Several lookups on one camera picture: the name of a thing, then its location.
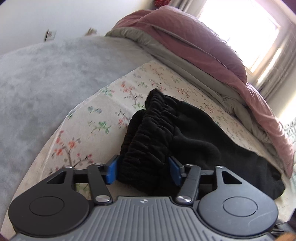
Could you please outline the black pants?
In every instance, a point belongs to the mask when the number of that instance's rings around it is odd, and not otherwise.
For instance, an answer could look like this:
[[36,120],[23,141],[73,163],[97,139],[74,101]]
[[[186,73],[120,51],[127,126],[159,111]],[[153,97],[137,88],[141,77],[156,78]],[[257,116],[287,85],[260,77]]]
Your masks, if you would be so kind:
[[234,143],[208,114],[154,89],[145,109],[129,122],[117,179],[150,196],[175,196],[178,188],[170,174],[171,157],[203,170],[224,166],[272,199],[285,190],[272,164]]

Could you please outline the white wall socket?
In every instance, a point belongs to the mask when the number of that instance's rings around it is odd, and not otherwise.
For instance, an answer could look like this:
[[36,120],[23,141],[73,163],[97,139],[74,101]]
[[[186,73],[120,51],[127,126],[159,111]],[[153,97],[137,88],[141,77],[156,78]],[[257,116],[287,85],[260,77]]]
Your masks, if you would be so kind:
[[45,34],[44,41],[47,42],[47,41],[54,40],[55,39],[55,35],[56,35],[56,31],[48,30],[46,32],[46,34]]

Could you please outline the floral bed sheet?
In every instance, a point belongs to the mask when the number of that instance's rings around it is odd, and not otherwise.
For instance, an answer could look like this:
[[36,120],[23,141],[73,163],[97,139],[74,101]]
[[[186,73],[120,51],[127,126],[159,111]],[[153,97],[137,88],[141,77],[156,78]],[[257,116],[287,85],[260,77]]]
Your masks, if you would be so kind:
[[207,113],[238,145],[277,161],[241,123],[196,85],[157,61],[150,61],[100,89],[75,107],[48,140],[16,190],[16,195],[63,166],[86,168],[119,153],[132,115],[144,108],[152,89]]

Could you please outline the pink and grey duvet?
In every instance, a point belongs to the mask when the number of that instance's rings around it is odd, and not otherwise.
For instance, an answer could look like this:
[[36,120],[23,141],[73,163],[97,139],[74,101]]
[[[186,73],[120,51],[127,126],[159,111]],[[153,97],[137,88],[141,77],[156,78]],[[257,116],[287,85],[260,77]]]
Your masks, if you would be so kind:
[[177,8],[163,6],[125,16],[107,36],[137,42],[209,94],[265,145],[288,177],[292,176],[294,151],[280,121],[247,82],[241,59],[211,29]]

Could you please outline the grey curtain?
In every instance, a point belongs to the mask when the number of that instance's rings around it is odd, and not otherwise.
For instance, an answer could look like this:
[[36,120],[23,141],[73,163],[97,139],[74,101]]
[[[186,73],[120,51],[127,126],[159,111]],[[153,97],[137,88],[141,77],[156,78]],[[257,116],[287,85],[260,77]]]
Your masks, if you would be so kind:
[[270,100],[295,67],[295,24],[277,49],[267,68],[258,78],[255,88],[265,100]]

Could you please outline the window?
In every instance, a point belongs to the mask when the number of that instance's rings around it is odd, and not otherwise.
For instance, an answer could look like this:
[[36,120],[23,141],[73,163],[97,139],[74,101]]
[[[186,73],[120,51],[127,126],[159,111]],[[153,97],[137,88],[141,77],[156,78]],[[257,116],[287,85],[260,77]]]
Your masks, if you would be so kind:
[[198,19],[226,41],[252,73],[263,64],[282,30],[266,1],[206,1]]

